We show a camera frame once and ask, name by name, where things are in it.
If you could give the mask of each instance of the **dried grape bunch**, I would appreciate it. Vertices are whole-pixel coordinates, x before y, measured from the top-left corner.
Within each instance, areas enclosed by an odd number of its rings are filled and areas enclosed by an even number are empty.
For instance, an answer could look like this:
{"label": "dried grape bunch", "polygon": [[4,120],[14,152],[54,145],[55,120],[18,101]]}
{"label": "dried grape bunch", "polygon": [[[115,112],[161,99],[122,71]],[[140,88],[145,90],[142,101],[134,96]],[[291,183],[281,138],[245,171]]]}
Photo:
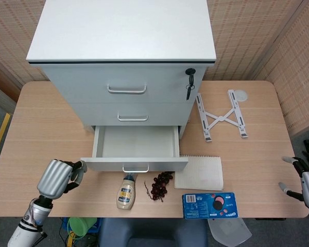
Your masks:
{"label": "dried grape bunch", "polygon": [[165,197],[165,194],[167,193],[166,185],[169,183],[169,180],[173,179],[173,176],[171,175],[172,171],[165,171],[158,175],[157,178],[154,178],[154,183],[152,184],[151,194],[149,193],[149,189],[146,187],[145,181],[144,185],[147,190],[148,196],[156,201],[160,199],[163,201],[163,198]]}

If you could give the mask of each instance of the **textured wall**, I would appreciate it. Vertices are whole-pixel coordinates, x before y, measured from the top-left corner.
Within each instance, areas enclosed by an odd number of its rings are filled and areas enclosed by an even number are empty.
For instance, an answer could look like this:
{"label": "textured wall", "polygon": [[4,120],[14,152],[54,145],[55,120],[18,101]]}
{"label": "textured wall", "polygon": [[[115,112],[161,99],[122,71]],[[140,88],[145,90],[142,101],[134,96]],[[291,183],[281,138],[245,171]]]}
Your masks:
{"label": "textured wall", "polygon": [[309,126],[309,3],[255,74],[276,88],[290,135]]}
{"label": "textured wall", "polygon": [[[44,0],[0,0],[0,61],[21,82],[46,80],[25,61]],[[301,0],[208,0],[217,63],[206,80],[245,79]]]}

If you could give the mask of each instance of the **oreo box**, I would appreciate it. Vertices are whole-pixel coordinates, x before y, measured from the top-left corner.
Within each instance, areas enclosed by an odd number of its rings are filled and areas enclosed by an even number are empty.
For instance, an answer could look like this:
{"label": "oreo box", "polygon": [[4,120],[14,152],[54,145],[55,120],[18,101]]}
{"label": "oreo box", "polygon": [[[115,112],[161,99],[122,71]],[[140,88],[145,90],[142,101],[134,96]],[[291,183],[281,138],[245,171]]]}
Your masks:
{"label": "oreo box", "polygon": [[182,195],[185,219],[238,218],[235,194],[194,193]]}

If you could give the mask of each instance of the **spiral notebook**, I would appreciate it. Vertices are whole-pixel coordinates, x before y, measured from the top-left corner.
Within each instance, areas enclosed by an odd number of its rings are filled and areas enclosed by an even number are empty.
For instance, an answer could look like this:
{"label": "spiral notebook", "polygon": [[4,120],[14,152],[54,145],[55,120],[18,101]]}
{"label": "spiral notebook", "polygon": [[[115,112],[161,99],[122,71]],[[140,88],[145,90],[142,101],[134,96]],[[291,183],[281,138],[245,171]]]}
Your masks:
{"label": "spiral notebook", "polygon": [[175,188],[223,190],[220,157],[182,156],[189,162],[182,171],[175,172]]}

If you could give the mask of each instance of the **mayonnaise bottle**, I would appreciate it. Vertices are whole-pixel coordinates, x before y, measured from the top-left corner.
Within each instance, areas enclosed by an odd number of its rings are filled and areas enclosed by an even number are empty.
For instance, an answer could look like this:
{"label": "mayonnaise bottle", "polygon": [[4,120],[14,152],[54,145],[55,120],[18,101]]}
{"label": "mayonnaise bottle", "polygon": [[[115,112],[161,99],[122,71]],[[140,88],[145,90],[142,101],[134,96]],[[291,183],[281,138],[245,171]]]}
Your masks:
{"label": "mayonnaise bottle", "polygon": [[135,200],[135,175],[128,173],[117,195],[117,208],[130,210]]}

